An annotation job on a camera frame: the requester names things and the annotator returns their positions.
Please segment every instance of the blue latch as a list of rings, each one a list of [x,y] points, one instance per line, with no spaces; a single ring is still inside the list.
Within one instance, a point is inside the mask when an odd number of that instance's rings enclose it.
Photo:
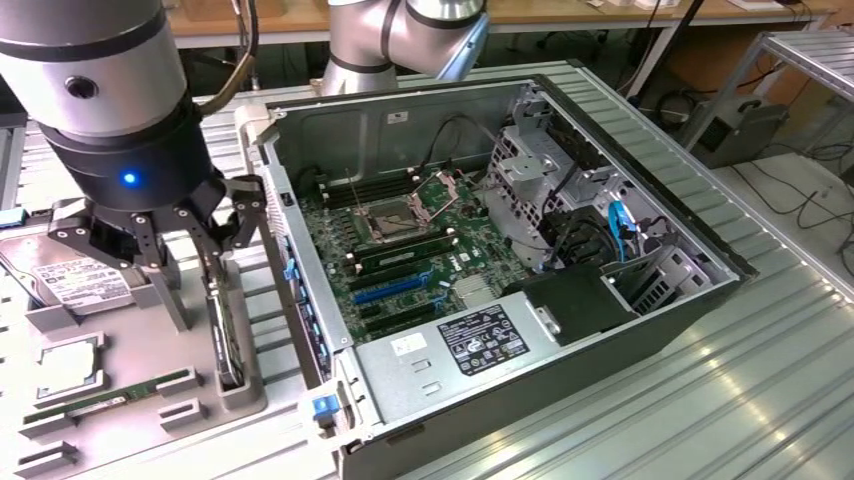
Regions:
[[[284,268],[284,279],[291,281],[296,278],[296,260],[292,258],[288,259],[288,265]]]
[[[335,415],[342,409],[338,403],[338,396],[335,395],[315,398],[311,403],[315,407],[315,421],[328,419],[328,417]]]

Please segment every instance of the workbench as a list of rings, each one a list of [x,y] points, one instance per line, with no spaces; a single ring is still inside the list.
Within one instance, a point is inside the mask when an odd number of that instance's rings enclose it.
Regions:
[[[579,103],[761,276],[661,354],[404,479],[850,478],[851,288],[586,69],[563,62],[516,65],[476,70],[471,79],[534,73],[547,75]],[[400,81],[407,87],[430,83],[424,76]],[[312,95],[310,87],[240,94],[226,111],[204,121],[220,169],[234,174],[242,168],[234,109]],[[31,126],[16,131],[12,143],[4,162],[12,179],[5,184],[16,188],[1,196],[37,205],[63,189],[73,190],[37,130]],[[181,242],[188,239],[176,236],[171,248],[181,251]],[[77,478],[338,478],[331,455],[315,449],[300,424],[295,407],[306,386],[271,293],[272,273],[256,248],[240,254],[239,262],[270,406]],[[177,255],[184,263],[193,262],[189,250]],[[20,298],[3,285],[3,296]],[[23,319],[8,314],[0,319],[0,327],[8,327],[0,333],[0,357],[12,356],[24,326]],[[15,358],[0,364],[0,390],[4,376],[15,374],[13,365]],[[7,408],[0,397],[0,411]],[[1,459],[0,467],[7,467]]]
[[[837,11],[830,0],[805,0],[811,15],[799,15],[805,30],[817,30],[829,15]],[[582,0],[491,0],[491,33],[566,32],[579,30],[622,30],[661,28],[650,55],[631,84],[628,95],[634,95],[646,83],[667,45],[673,40],[677,25],[685,16],[690,0],[678,7],[662,8],[650,22],[653,12],[639,7],[618,7],[604,3],[598,8]],[[794,6],[794,11],[806,11]],[[330,40],[330,12],[323,0],[286,0],[286,14],[260,20],[260,43],[286,44],[326,42]],[[774,24],[795,20],[791,10],[747,11],[727,0],[706,0],[691,22],[693,26]],[[234,20],[193,22],[188,20],[180,6],[169,11],[169,23],[179,48],[209,48],[239,44]]]

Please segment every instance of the pcie slot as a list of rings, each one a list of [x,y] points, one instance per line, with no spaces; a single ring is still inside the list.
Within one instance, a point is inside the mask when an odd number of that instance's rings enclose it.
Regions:
[[[375,290],[368,290],[367,292],[358,293],[354,296],[354,303],[356,305],[363,305],[366,303],[375,302],[376,300],[382,300],[383,298],[388,298],[392,295],[398,295],[399,293],[422,288],[424,285],[427,285],[431,276],[432,270],[419,274],[416,278],[402,280]]]
[[[368,333],[376,333],[380,330],[400,326],[400,324],[403,324],[404,322],[435,313],[438,308],[439,304],[436,302],[428,302],[423,305],[419,305],[418,307],[412,307],[408,310],[404,310],[403,312],[395,313],[394,315],[388,315],[387,317],[374,320],[364,326],[364,328]]]

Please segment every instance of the barcode label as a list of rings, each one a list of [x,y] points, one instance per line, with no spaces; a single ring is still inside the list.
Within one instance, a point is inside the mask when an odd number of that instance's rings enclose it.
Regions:
[[[33,273],[72,312],[131,294],[119,271],[91,258],[43,265],[33,268]]]

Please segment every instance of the motherboard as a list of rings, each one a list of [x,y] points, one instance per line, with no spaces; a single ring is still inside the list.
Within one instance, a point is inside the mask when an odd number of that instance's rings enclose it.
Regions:
[[[340,194],[300,200],[358,344],[490,302],[530,275],[490,220],[488,187],[447,170],[403,182],[407,193],[399,183],[354,184],[338,186],[343,201]]]

